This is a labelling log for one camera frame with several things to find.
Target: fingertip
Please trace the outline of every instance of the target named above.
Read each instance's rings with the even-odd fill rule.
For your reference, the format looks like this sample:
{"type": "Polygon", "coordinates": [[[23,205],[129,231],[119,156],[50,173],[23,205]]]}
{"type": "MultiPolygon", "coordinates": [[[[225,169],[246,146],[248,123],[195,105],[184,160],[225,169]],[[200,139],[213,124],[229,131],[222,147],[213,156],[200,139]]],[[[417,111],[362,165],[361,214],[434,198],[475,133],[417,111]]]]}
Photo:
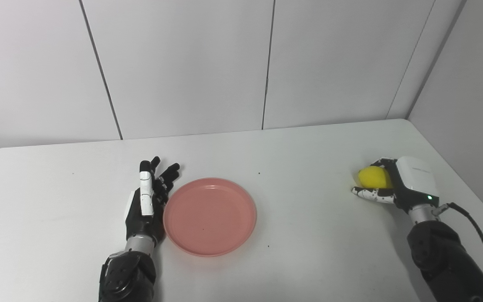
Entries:
{"type": "Polygon", "coordinates": [[[139,172],[150,172],[150,162],[149,161],[141,161],[139,164],[139,172]]]}
{"type": "Polygon", "coordinates": [[[159,162],[161,162],[159,156],[154,156],[154,158],[150,161],[150,164],[153,168],[156,168],[159,165],[159,162]]]}

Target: robotic hand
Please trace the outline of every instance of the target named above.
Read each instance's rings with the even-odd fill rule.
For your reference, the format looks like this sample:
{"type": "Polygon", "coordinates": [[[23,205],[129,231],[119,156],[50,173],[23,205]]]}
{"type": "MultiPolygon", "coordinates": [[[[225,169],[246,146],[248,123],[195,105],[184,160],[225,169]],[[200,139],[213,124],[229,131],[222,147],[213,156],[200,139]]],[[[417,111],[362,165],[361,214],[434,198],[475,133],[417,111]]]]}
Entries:
{"type": "Polygon", "coordinates": [[[150,302],[154,296],[156,269],[151,256],[165,237],[163,208],[180,170],[175,163],[155,178],[159,162],[156,156],[140,163],[140,188],[126,217],[126,248],[102,266],[99,302],[150,302]]]}
{"type": "Polygon", "coordinates": [[[393,203],[410,216],[414,223],[408,235],[411,255],[435,299],[483,302],[482,270],[467,254],[458,234],[439,219],[448,208],[457,210],[472,222],[483,242],[483,233],[468,212],[455,203],[439,206],[435,180],[422,160],[404,156],[381,159],[371,166],[383,168],[391,186],[354,187],[352,192],[365,199],[393,203]]]}

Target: panel seam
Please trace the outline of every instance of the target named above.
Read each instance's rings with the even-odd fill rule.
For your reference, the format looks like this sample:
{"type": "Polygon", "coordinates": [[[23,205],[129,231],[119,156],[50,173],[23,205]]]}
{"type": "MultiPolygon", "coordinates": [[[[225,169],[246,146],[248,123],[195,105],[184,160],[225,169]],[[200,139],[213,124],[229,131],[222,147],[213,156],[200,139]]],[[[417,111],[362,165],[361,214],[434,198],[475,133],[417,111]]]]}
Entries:
{"type": "Polygon", "coordinates": [[[433,10],[434,5],[435,5],[434,0],[431,3],[430,11],[428,12],[428,16],[426,17],[426,20],[424,21],[424,25],[422,25],[422,30],[420,31],[420,35],[418,35],[418,39],[416,40],[415,46],[413,48],[413,52],[411,53],[410,59],[408,61],[408,65],[406,65],[406,69],[404,70],[404,74],[402,75],[402,78],[400,79],[400,83],[398,84],[398,88],[396,88],[395,96],[392,98],[391,105],[389,106],[389,110],[387,110],[387,114],[385,115],[385,119],[389,117],[389,113],[391,112],[392,105],[395,103],[396,96],[398,94],[398,91],[400,90],[400,86],[402,85],[402,81],[404,80],[404,77],[406,76],[406,73],[408,72],[409,65],[411,63],[411,59],[413,58],[413,55],[415,54],[416,47],[418,46],[418,42],[420,41],[420,37],[422,36],[422,33],[424,32],[424,27],[426,27],[426,23],[428,23],[428,19],[430,18],[431,15],[431,10],[433,10]]]}
{"type": "Polygon", "coordinates": [[[264,119],[266,118],[266,100],[268,96],[268,83],[270,82],[270,58],[272,56],[272,38],[273,38],[273,23],[275,20],[275,0],[273,0],[273,9],[272,9],[272,26],[270,31],[270,47],[268,49],[268,67],[266,70],[266,88],[264,91],[264,108],[262,110],[262,130],[264,130],[264,119]]]}
{"type": "Polygon", "coordinates": [[[107,86],[106,77],[104,75],[104,69],[102,68],[102,63],[100,62],[100,57],[98,56],[98,50],[96,49],[96,43],[94,43],[94,38],[92,37],[91,27],[88,23],[87,14],[85,13],[85,6],[83,6],[83,0],[79,0],[79,6],[83,13],[83,19],[85,19],[85,25],[87,27],[88,36],[91,40],[92,50],[94,51],[94,56],[96,57],[96,63],[98,63],[98,69],[100,70],[100,75],[102,76],[102,82],[104,83],[104,88],[106,90],[107,99],[109,100],[109,106],[111,107],[111,113],[113,114],[113,119],[115,120],[115,125],[117,126],[117,132],[119,132],[119,138],[122,140],[122,132],[120,130],[119,119],[117,118],[117,113],[115,112],[115,107],[113,106],[113,100],[111,100],[111,93],[109,93],[109,87],[107,86]]]}
{"type": "Polygon", "coordinates": [[[462,0],[460,2],[460,5],[458,6],[458,10],[456,10],[456,13],[454,14],[454,17],[452,18],[452,21],[450,23],[450,26],[447,29],[447,32],[445,33],[443,40],[441,41],[441,44],[439,45],[439,48],[437,48],[437,52],[435,53],[435,56],[433,60],[431,60],[430,67],[428,68],[428,71],[426,71],[426,74],[424,75],[424,78],[422,79],[422,82],[415,94],[415,97],[413,98],[413,102],[410,105],[410,108],[408,110],[408,114],[406,114],[406,119],[408,120],[411,115],[411,111],[413,111],[414,106],[416,105],[416,102],[418,101],[418,98],[420,97],[420,94],[422,90],[424,89],[424,86],[426,86],[426,82],[428,82],[428,78],[431,75],[432,70],[434,69],[435,63],[437,63],[437,60],[439,59],[439,56],[441,55],[441,52],[443,51],[443,48],[445,44],[447,43],[447,40],[450,36],[450,33],[454,29],[454,25],[456,25],[456,21],[458,21],[458,18],[462,14],[463,7],[465,6],[465,3],[467,0],[462,0]]]}

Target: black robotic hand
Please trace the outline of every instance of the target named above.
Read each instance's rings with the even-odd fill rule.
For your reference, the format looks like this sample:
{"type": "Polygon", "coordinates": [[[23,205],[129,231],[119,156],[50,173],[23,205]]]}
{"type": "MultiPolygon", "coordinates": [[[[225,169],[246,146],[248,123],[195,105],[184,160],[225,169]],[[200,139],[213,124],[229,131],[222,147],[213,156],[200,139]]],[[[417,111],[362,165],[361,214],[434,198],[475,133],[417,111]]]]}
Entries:
{"type": "Polygon", "coordinates": [[[165,237],[163,228],[163,208],[169,200],[169,192],[173,188],[173,181],[179,176],[180,164],[175,163],[169,166],[158,178],[154,174],[159,165],[159,157],[154,157],[152,161],[142,161],[141,171],[149,171],[153,181],[152,204],[154,209],[153,216],[144,216],[140,208],[140,188],[134,192],[132,204],[126,217],[126,239],[134,235],[146,235],[154,240],[157,245],[165,237]]]}
{"type": "Polygon", "coordinates": [[[130,204],[125,250],[110,255],[102,266],[99,302],[151,302],[154,297],[156,268],[151,255],[165,237],[163,208],[180,170],[180,165],[175,163],[155,178],[159,161],[156,156],[151,162],[140,163],[143,195],[140,188],[136,189],[130,204]]]}

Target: white wall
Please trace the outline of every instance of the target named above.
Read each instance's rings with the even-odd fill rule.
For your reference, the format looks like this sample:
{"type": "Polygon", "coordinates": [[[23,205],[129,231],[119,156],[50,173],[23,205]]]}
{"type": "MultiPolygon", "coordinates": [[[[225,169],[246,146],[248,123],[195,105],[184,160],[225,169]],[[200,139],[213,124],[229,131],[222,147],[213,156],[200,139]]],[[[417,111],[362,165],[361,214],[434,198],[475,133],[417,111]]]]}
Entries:
{"type": "MultiPolygon", "coordinates": [[[[457,2],[83,0],[124,138],[404,117],[457,2]]],[[[80,2],[0,0],[0,147],[115,121],[80,2]]]]}
{"type": "MultiPolygon", "coordinates": [[[[278,0],[264,127],[385,119],[400,84],[418,87],[458,2],[278,0]],[[420,79],[403,82],[417,41],[420,79]]],[[[393,118],[411,103],[401,97],[393,118]]]]}
{"type": "Polygon", "coordinates": [[[0,147],[118,138],[79,2],[0,0],[0,147]]]}
{"type": "Polygon", "coordinates": [[[465,4],[410,120],[483,201],[483,0],[465,4]]]}
{"type": "Polygon", "coordinates": [[[273,0],[83,0],[123,137],[262,125],[273,0]]]}

